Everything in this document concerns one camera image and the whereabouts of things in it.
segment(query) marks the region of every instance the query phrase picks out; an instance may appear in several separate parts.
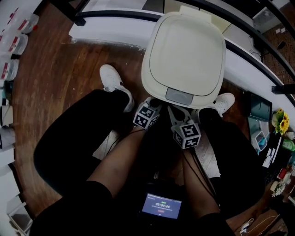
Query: black pants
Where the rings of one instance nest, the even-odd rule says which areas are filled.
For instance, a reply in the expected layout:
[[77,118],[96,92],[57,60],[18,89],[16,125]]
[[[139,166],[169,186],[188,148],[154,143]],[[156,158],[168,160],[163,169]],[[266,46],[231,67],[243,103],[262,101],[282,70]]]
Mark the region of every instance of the black pants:
[[[127,94],[118,90],[94,90],[48,128],[35,149],[34,163],[54,190],[64,195],[91,175],[100,163],[93,152],[120,120],[128,101]],[[146,170],[165,165],[179,149],[172,139],[166,110],[162,109],[161,117],[142,141],[139,158],[146,162]],[[263,195],[262,167],[251,143],[235,124],[224,122],[210,108],[200,111],[200,120],[221,174],[221,178],[211,179],[221,213],[230,218],[254,205]]]

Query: foot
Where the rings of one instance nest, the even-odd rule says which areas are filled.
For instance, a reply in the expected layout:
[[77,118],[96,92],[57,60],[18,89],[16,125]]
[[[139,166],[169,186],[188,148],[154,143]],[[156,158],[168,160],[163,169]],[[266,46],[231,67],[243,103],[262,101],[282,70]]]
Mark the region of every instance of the foot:
[[[235,103],[235,97],[231,93],[225,93],[218,95],[215,101],[206,108],[212,108],[218,112],[220,117]],[[200,110],[194,109],[191,113],[191,117],[197,123],[200,123],[199,113]]]
[[128,95],[129,103],[127,104],[123,112],[131,112],[134,107],[134,100],[132,98],[131,92],[124,87],[121,77],[116,69],[111,65],[103,65],[100,68],[100,78],[104,86],[104,91],[111,93],[114,90],[118,89]]

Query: timer screen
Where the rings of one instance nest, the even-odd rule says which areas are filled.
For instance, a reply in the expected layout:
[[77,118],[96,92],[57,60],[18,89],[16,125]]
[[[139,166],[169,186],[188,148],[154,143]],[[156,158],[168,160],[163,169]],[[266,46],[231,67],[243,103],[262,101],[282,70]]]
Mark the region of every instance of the timer screen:
[[142,211],[145,213],[177,219],[181,201],[147,194]]

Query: leg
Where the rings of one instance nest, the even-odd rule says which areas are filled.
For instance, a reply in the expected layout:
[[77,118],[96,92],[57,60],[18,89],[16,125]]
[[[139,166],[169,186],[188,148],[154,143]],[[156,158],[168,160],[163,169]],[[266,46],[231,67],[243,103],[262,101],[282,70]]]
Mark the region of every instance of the leg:
[[221,174],[222,191],[217,192],[221,213],[230,218],[261,198],[265,182],[256,151],[235,124],[221,119],[219,114],[223,112],[218,108],[205,108],[199,111],[199,119]]
[[92,174],[100,163],[93,152],[123,111],[132,109],[133,99],[118,73],[106,65],[102,68],[100,76],[110,93],[94,90],[79,100],[48,128],[35,149],[38,173],[61,195]]

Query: person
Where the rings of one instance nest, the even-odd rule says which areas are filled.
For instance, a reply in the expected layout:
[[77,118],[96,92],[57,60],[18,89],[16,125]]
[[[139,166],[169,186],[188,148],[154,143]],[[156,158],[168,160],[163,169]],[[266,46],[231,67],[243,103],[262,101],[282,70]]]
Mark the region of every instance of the person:
[[[179,147],[173,139],[165,142],[172,133],[169,130],[164,132],[161,127],[166,125],[170,128],[171,123],[165,120],[165,115],[161,115],[162,121],[158,119],[148,131],[134,127],[102,161],[93,157],[93,152],[120,117],[131,112],[134,106],[130,91],[124,87],[112,66],[103,65],[100,77],[104,91],[94,90],[72,105],[48,128],[37,144],[35,167],[62,198],[37,216],[31,227],[31,236],[65,233],[94,235],[104,230],[148,232],[127,217],[134,195],[128,195],[131,199],[128,204],[116,200],[124,191],[138,155],[142,154],[146,163],[150,163],[154,162],[154,156],[157,160],[169,157]],[[222,114],[234,101],[232,94],[222,94],[214,104],[192,112],[192,117],[200,122],[208,136],[221,173],[221,178],[211,179],[218,204],[213,192],[208,191],[208,183],[194,157],[187,150],[181,155],[187,204],[191,212],[185,226],[200,235],[234,235],[225,219],[248,209],[264,193],[265,184],[257,153],[235,124],[222,120]],[[150,138],[147,151],[138,153],[147,137]],[[140,185],[133,187],[133,193],[140,188]],[[161,230],[175,233],[177,229],[170,224],[152,232],[159,233]]]

